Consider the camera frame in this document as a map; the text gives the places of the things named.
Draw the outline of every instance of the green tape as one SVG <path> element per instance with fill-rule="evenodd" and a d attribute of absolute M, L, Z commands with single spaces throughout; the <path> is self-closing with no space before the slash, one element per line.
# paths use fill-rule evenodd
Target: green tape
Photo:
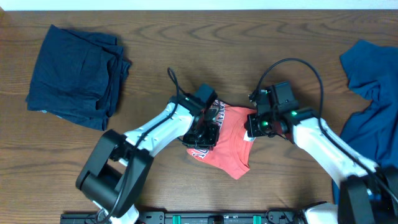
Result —
<path fill-rule="evenodd" d="M 261 216 L 253 215 L 253 224 L 261 224 Z"/>
<path fill-rule="evenodd" d="M 181 224 L 181 216 L 173 215 L 173 224 Z"/>

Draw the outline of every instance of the wooden table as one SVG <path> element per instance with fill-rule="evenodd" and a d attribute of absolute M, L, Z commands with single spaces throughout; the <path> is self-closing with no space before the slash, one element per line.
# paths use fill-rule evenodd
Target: wooden table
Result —
<path fill-rule="evenodd" d="M 160 113 L 175 93 L 166 68 L 187 91 L 208 83 L 247 104 L 259 77 L 286 57 L 308 60 L 323 78 L 323 117 L 339 133 L 369 104 L 347 88 L 339 56 L 358 39 L 398 46 L 396 11 L 94 11 L 7 12 L 0 18 L 0 223 L 58 223 L 63 212 L 96 207 L 75 180 L 101 131 L 27 111 L 25 97 L 50 24 L 119 37 L 134 62 L 108 128 L 123 133 Z M 297 63 L 273 70 L 265 85 L 290 80 L 303 105 L 317 108 L 319 87 Z M 191 158 L 177 141 L 156 158 L 139 201 L 178 210 L 265 210 L 332 201 L 331 179 L 303 150 L 257 138 L 251 170 L 234 180 Z"/>

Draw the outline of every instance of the blue towel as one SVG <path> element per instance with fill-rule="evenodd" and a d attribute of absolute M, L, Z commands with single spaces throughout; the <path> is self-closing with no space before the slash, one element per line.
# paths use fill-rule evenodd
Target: blue towel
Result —
<path fill-rule="evenodd" d="M 368 108 L 351 115 L 340 137 L 381 167 L 398 167 L 398 48 L 360 40 L 341 57 L 348 87 Z M 338 202 L 338 187 L 333 195 Z"/>
<path fill-rule="evenodd" d="M 105 130 L 130 65 L 116 37 L 51 25 L 37 57 L 27 108 Z"/>

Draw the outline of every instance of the white strip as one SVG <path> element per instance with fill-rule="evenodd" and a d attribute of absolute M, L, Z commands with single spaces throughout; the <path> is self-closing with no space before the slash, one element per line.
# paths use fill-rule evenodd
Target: white strip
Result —
<path fill-rule="evenodd" d="M 397 0 L 0 0 L 5 11 L 398 9 Z"/>

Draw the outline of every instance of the wood grain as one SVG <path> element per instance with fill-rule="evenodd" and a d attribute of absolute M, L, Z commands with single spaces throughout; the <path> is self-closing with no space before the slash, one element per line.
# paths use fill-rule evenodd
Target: wood grain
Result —
<path fill-rule="evenodd" d="M 187 91 L 205 82 L 225 100 L 248 104 L 262 72 L 286 57 L 319 69 L 324 118 L 339 133 L 351 113 L 369 104 L 348 90 L 339 56 L 358 39 L 398 46 L 396 11 L 6 12 L 0 21 L 0 223 L 58 223 L 63 212 L 96 210 L 75 179 L 102 132 L 27 111 L 24 102 L 50 24 L 114 34 L 125 46 L 134 65 L 108 126 L 120 133 L 163 110 L 175 91 L 168 66 Z M 318 83 L 304 66 L 279 66 L 264 85 L 284 80 L 303 105 L 318 106 Z M 331 179 L 288 142 L 258 138 L 249 165 L 233 180 L 173 142 L 155 158 L 138 204 L 205 211 L 332 201 Z"/>

